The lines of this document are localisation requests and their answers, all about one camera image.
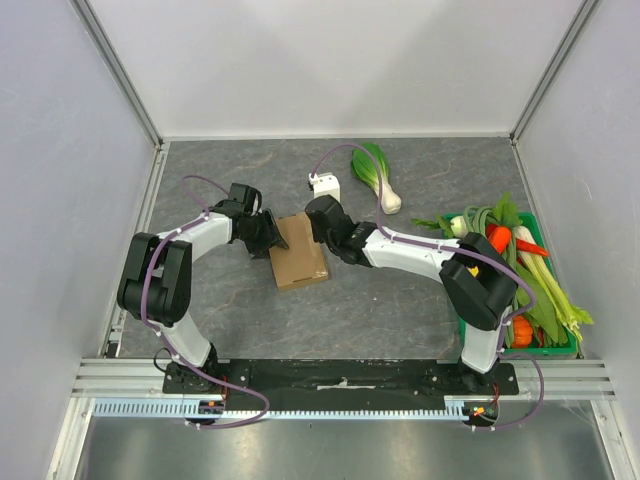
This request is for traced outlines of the brown cardboard express box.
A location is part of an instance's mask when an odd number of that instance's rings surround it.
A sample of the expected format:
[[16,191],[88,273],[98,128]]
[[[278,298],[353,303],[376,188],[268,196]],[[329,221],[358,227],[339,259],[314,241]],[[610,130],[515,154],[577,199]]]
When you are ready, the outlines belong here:
[[270,259],[277,288],[289,291],[329,279],[328,266],[305,213],[276,220],[288,249],[272,247]]

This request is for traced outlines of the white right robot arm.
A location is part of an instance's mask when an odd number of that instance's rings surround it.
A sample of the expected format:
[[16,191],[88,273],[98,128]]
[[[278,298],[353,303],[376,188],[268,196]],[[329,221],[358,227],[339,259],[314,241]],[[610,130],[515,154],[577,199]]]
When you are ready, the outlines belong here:
[[354,222],[332,196],[305,207],[314,241],[349,265],[390,268],[420,275],[443,285],[465,324],[458,381],[477,394],[496,381],[501,322],[511,312],[518,289],[515,272],[480,234],[441,240],[433,248],[417,236],[385,234],[372,222]]

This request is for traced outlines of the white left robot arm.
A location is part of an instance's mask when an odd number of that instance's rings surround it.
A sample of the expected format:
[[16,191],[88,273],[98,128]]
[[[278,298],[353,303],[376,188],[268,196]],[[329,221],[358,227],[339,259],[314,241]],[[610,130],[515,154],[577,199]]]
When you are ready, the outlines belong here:
[[188,393],[224,389],[216,349],[189,313],[195,261],[235,241],[243,242],[253,259],[267,258],[272,248],[288,248],[258,189],[234,183],[225,193],[184,225],[135,234],[117,291],[119,307],[141,320],[169,351],[165,384]]

